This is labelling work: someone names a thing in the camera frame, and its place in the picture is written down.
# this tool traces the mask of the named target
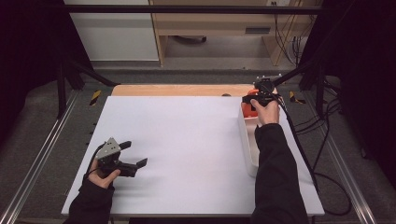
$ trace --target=hand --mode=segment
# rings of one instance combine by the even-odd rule
[[[113,171],[107,177],[102,178],[101,172],[98,170],[98,160],[93,160],[88,179],[95,185],[107,189],[108,186],[119,176],[120,170]]]
[[[256,108],[259,115],[259,122],[262,125],[279,123],[279,106],[277,101],[271,101],[266,107],[260,105],[259,102],[254,99],[252,99],[250,103]]]

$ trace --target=white box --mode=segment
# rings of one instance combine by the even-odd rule
[[[238,125],[241,133],[242,150],[245,156],[245,165],[247,173],[253,177],[257,174],[259,169],[259,155],[260,151],[256,144],[254,131],[259,124],[258,118],[244,118],[242,109],[239,110]]]

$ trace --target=metal frame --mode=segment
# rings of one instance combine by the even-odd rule
[[[355,0],[351,0],[351,4],[349,7],[342,9],[344,11],[344,16],[341,17],[339,22],[334,25],[333,29],[329,32],[329,34],[324,38],[322,43],[320,44],[318,50],[312,57],[312,60],[307,61],[304,64],[301,64],[298,68],[293,71],[287,73],[285,76],[278,78],[274,81],[275,85],[279,85],[284,81],[301,74],[302,72],[306,72],[308,70],[317,70],[318,73],[318,83],[319,86],[317,95],[322,95],[323,89],[321,85],[322,76],[324,76],[323,70],[320,68],[321,56],[326,52],[327,43],[331,41],[332,35],[336,27],[342,22],[343,18],[350,10]],[[338,8],[327,8],[327,7],[226,7],[226,6],[213,6],[213,7],[200,7],[200,6],[108,6],[108,5],[43,5],[39,4],[38,7],[44,10],[61,10],[69,13],[211,13],[211,14],[295,14],[295,15],[320,15],[326,13],[336,13],[340,12]],[[65,102],[65,94],[64,94],[64,78],[67,77],[69,82],[72,82],[72,87],[74,89],[81,89],[84,83],[81,83],[81,79],[76,77],[76,75],[69,76],[66,74],[69,72],[67,67],[74,68],[79,72],[86,73],[87,75],[99,80],[100,82],[106,84],[107,86],[115,86],[118,83],[111,82],[104,77],[96,74],[89,68],[75,62],[73,59],[70,59],[68,55],[64,55],[63,51],[59,49],[59,46],[56,44],[56,40],[52,39],[50,31],[47,29],[45,24],[39,24],[40,28],[44,32],[47,33],[47,38],[49,44],[53,46],[54,51],[58,53],[58,56],[61,58],[59,70],[58,70],[58,92],[59,92],[59,115],[57,122],[54,125],[52,132],[49,134],[49,138],[46,143],[40,150],[40,153],[37,155],[37,158],[34,164],[31,167],[31,170],[25,177],[23,183],[21,184],[17,194],[14,196],[12,202],[7,208],[7,211],[2,215],[0,221],[1,223],[14,223],[19,212],[21,211],[21,207],[23,206],[26,198],[28,197],[30,190],[32,189],[36,179],[39,176],[39,173],[44,165],[48,155],[51,152],[54,142],[56,141],[67,117],[70,114],[71,108],[73,106],[66,107]],[[342,158],[339,150],[337,149],[332,137],[330,136],[330,141],[328,142],[330,147],[330,152],[334,163],[336,164],[337,171],[341,176],[344,185],[348,193],[352,198],[352,202],[355,205],[355,210],[358,214],[358,217],[361,220],[361,223],[375,223],[375,219],[373,214],[371,213],[370,208],[368,207],[364,197],[362,196],[356,181],[353,176],[349,172],[344,159]]]

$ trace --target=white table surface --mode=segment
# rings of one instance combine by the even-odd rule
[[[78,195],[93,152],[114,137],[132,141],[120,160],[148,164],[135,177],[118,177],[111,214],[119,217],[248,217],[255,179],[248,175],[238,129],[240,97],[109,96],[64,203]],[[297,161],[300,190],[309,216],[324,211],[282,113]]]

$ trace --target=white cabinet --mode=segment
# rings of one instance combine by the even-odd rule
[[[67,5],[148,5],[147,0],[64,0]],[[158,61],[150,14],[70,14],[91,61]]]

